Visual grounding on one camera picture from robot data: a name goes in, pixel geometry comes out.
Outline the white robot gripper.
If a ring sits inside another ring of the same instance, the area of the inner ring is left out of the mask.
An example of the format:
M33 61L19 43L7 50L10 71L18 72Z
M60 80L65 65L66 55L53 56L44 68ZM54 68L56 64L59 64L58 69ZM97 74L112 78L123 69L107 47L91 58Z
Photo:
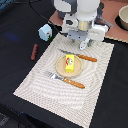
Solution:
M62 33L75 43L77 40L85 41L88 47L94 40L103 41L105 33L108 31L107 25L96 24L96 13L75 13L66 14L62 24Z

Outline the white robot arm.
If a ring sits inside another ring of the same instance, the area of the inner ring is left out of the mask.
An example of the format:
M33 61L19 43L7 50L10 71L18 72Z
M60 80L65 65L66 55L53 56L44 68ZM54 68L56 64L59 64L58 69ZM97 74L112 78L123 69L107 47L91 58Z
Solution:
M92 41L104 40L109 27L97 23L100 0L54 0L53 5L65 14L62 33L72 40L79 40L81 50Z

